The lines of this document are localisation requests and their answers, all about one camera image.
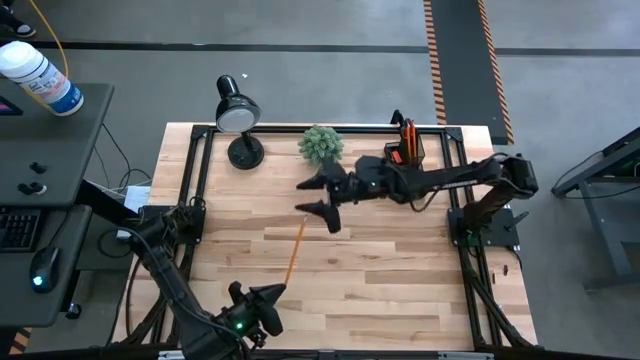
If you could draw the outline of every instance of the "desk lamp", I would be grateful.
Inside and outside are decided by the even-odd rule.
[[[262,144],[249,134],[260,119],[260,108],[249,97],[240,94],[238,84],[231,76],[220,76],[216,85],[221,99],[216,109],[216,126],[225,133],[241,134],[227,149],[229,161],[238,169],[253,169],[264,159]]]

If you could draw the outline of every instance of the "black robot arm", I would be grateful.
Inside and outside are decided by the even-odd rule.
[[[179,205],[136,226],[131,249],[142,259],[180,325],[179,339],[187,360],[249,358],[243,337],[262,347],[267,335],[261,325],[272,336],[282,333],[274,305],[286,286],[252,287],[243,294],[241,284],[234,282],[229,286],[233,306],[223,307],[216,316],[208,313],[173,262],[169,246],[191,223],[189,211]]]
[[[297,189],[322,189],[328,192],[328,201],[300,204],[296,209],[322,217],[329,232],[340,231],[338,206],[345,202],[376,198],[390,198],[398,204],[411,203],[428,193],[433,199],[440,190],[485,184],[493,189],[480,201],[464,207],[464,222],[474,231],[488,223],[491,216],[514,198],[526,199],[538,191],[531,163],[521,155],[497,153],[469,165],[447,169],[422,171],[417,167],[401,167],[386,159],[362,156],[355,164],[355,172],[347,174],[337,163],[326,163],[312,178],[297,185]]]

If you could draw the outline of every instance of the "wooden table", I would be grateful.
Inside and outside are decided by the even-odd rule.
[[[151,204],[177,202],[192,125],[167,124]],[[492,154],[486,127],[462,130],[469,161]],[[294,205],[323,197],[320,190],[295,190],[298,182],[315,173],[298,153],[300,136],[257,134],[265,159],[257,168],[242,171],[229,163],[226,153],[237,135],[215,135],[205,192],[207,222],[190,280],[202,307],[210,312],[231,304],[226,288],[234,280],[245,289],[284,281],[304,217]],[[431,135],[422,139],[425,169],[443,167],[439,139]],[[352,170],[361,155],[382,156],[384,143],[391,141],[397,141],[397,136],[344,135],[341,163]],[[451,149],[457,158],[453,144]],[[476,187],[476,197],[487,189]],[[277,304],[285,332],[270,337],[267,348],[472,349],[460,262],[447,234],[445,212],[449,207],[446,192],[438,194],[421,214],[390,200],[344,204],[340,207],[343,229],[333,235],[321,219],[310,217],[291,282]],[[497,303],[523,336],[535,342],[517,260],[502,248],[486,250],[490,272],[495,274]],[[504,265],[509,268],[506,276]],[[132,291],[132,327],[157,296],[157,287],[141,268]],[[125,337],[123,307],[124,301],[114,341]],[[484,307],[479,306],[479,312],[485,338],[490,341]]]

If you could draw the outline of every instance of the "white paper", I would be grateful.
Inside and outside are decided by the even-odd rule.
[[[124,199],[124,206],[135,211],[136,213],[141,207],[149,204],[149,193],[151,186],[129,186],[127,188],[127,197]],[[119,230],[117,238],[126,239],[131,236],[128,232]]]

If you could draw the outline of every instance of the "blue label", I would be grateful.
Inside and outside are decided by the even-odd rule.
[[[73,83],[69,88],[69,91],[58,101],[50,103],[51,109],[57,113],[65,113],[73,110],[82,99],[82,92]]]

